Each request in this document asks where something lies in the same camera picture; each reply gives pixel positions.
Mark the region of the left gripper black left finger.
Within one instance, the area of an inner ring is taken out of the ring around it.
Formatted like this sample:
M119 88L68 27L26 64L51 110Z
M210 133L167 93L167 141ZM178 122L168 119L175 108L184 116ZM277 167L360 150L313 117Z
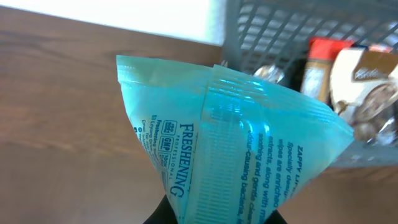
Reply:
M178 224L174 210L166 195L144 224Z

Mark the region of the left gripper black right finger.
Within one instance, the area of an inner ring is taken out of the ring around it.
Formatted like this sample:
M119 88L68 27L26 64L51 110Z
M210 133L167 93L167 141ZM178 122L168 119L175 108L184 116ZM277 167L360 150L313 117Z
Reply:
M283 216L278 210L272 212L272 214L267 218L264 224L287 224Z

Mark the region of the teal white snack packet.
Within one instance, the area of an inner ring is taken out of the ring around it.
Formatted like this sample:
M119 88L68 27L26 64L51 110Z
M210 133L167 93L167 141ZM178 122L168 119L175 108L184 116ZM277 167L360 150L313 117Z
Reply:
M226 67L125 55L116 66L178 223L264 223L354 139L326 104Z

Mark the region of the beige Paritree snack bag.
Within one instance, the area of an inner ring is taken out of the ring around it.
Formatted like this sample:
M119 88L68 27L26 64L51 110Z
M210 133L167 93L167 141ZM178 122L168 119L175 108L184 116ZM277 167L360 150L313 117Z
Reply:
M397 145L397 55L343 49L330 74L334 111L368 144Z

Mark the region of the spaghetti packet orange and tan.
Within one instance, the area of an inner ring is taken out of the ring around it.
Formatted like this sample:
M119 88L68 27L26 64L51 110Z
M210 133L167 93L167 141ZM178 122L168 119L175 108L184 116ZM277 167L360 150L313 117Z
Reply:
M326 104L330 100L330 73L339 52L350 48L353 40L312 37L300 92Z

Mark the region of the beige Paritree dried food bag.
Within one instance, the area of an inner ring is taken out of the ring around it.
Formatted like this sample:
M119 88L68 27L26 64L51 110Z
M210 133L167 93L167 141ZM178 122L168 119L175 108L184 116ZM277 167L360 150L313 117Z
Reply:
M285 74L282 69L276 65L264 65L258 68L254 74L254 77L269 81L271 83L279 83L284 78Z

